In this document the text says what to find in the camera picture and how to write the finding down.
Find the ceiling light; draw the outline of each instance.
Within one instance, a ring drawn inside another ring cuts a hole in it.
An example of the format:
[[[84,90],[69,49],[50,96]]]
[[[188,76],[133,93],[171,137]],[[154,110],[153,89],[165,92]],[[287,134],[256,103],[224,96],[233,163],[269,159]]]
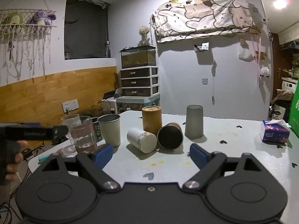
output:
[[[276,9],[282,9],[287,6],[287,2],[285,0],[276,0],[273,5]]]

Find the human hand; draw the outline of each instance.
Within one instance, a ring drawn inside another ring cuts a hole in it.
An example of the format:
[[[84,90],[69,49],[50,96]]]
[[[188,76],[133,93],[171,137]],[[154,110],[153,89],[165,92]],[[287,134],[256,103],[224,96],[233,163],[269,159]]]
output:
[[[28,146],[27,141],[18,141],[18,143],[22,147]],[[8,164],[6,166],[6,170],[8,174],[5,176],[5,179],[8,181],[16,181],[18,179],[18,176],[16,175],[16,172],[20,169],[20,163],[23,161],[24,157],[22,153],[18,153],[15,155],[15,164]]]

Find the brown door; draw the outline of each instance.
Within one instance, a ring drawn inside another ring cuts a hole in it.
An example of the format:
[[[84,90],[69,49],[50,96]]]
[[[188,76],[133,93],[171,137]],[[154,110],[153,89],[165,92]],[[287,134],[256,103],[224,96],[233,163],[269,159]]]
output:
[[[289,50],[280,50],[278,34],[272,34],[273,42],[273,96],[276,97],[276,89],[281,89],[282,77],[286,77],[288,73],[283,69],[292,69],[293,54]]]

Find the purple plush toy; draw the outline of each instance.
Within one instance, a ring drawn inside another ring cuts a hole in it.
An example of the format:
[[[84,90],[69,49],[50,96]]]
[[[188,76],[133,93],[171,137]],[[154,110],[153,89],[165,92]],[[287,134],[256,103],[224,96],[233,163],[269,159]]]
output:
[[[56,20],[56,15],[44,10],[39,10],[26,24],[51,25],[49,19]]]

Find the metal pivot bolt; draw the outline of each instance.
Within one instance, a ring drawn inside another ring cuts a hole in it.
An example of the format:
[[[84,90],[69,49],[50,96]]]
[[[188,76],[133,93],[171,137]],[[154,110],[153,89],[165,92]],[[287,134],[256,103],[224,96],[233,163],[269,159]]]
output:
[[[153,191],[155,191],[155,190],[156,190],[156,188],[155,188],[155,187],[153,187],[153,186],[150,186],[150,187],[147,187],[147,190],[148,190],[148,191],[150,191],[150,192],[153,192]]]
[[[105,189],[116,189],[118,187],[118,183],[114,181],[107,181],[103,184]]]
[[[192,180],[187,181],[184,185],[188,189],[196,189],[199,187],[199,183],[196,181],[192,181]]]

